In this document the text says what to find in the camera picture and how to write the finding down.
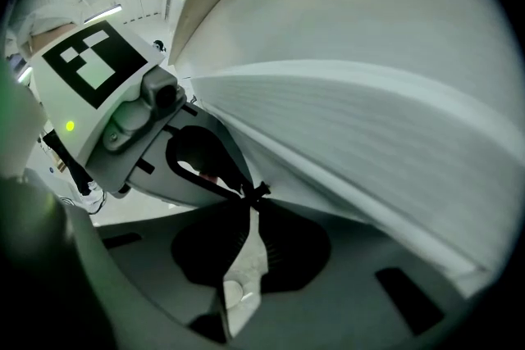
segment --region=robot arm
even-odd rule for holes
[[[235,193],[179,165],[253,189],[226,127],[186,102],[163,56],[123,25],[78,27],[31,60],[39,95],[68,152],[106,191],[130,187],[168,202],[206,206]]]

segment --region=gray surface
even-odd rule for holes
[[[221,140],[240,171],[251,181],[243,155],[226,127],[206,111],[188,103],[185,105],[196,111],[197,115],[193,116],[181,110],[171,118],[167,125],[179,130],[187,125],[194,125],[212,131]],[[166,131],[158,134],[142,156],[146,162],[155,167],[155,170],[152,174],[148,174],[135,167],[127,184],[148,195],[185,206],[203,207],[225,201],[226,199],[221,195],[200,187],[171,170],[166,161],[167,142],[170,139],[171,134]]]
[[[85,166],[88,174],[97,181],[103,190],[109,193],[117,192],[124,186],[128,175],[139,158],[170,118],[171,116],[167,116],[157,121],[143,138],[133,143],[126,150],[126,153],[110,153],[104,147],[103,142],[99,141]]]
[[[261,278],[268,272],[268,255],[264,242],[259,234],[259,213],[250,208],[248,238],[239,254],[224,274],[224,295],[226,300],[228,328],[231,337],[241,331],[261,303]],[[228,307],[226,282],[240,287],[237,302]]]
[[[80,193],[76,187],[51,172],[43,171],[39,173],[28,167],[24,169],[24,178],[28,184],[41,189],[50,189],[58,197],[66,197],[76,202],[81,202]]]
[[[436,270],[375,228],[306,208],[294,211],[327,231],[331,259],[301,291],[264,294],[260,308],[231,342],[234,347],[373,350],[402,344],[413,336],[374,277],[387,267],[403,270],[445,314],[462,306],[463,299]],[[170,243],[181,226],[201,212],[99,230],[103,237],[143,235],[143,241],[112,249],[111,254],[130,281],[184,323],[208,310],[213,293],[185,279],[171,259]]]
[[[118,348],[220,348],[173,320],[122,274],[85,211],[68,207],[67,216],[82,266],[111,322]],[[156,276],[162,278],[162,274],[159,271]]]
[[[224,113],[221,118],[236,119],[305,157],[304,166],[329,171],[476,266],[495,270],[507,257],[522,217],[525,170],[450,114],[337,80],[240,75],[213,83],[202,78],[194,87]],[[312,191],[289,190],[288,201],[292,193],[299,200]],[[411,233],[397,232],[408,241]]]
[[[171,107],[158,109],[156,94],[167,85],[177,88],[176,100]],[[159,66],[143,77],[140,95],[135,101],[123,102],[116,109],[85,167],[98,185],[110,193],[116,193],[124,186],[149,144],[186,102],[184,90],[177,87],[177,79]]]
[[[330,261],[300,293],[263,295],[262,305],[233,340],[234,346],[374,350],[411,339],[408,326],[374,275],[388,267],[399,267],[445,314],[463,301],[430,265],[370,225],[287,206],[327,231]]]

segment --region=white cloth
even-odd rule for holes
[[[271,198],[374,224],[466,296],[499,274],[525,81],[497,0],[221,0],[174,66]]]
[[[66,24],[81,24],[81,10],[66,0],[16,0],[10,26],[16,35],[20,54],[27,61],[31,56],[29,40]]]

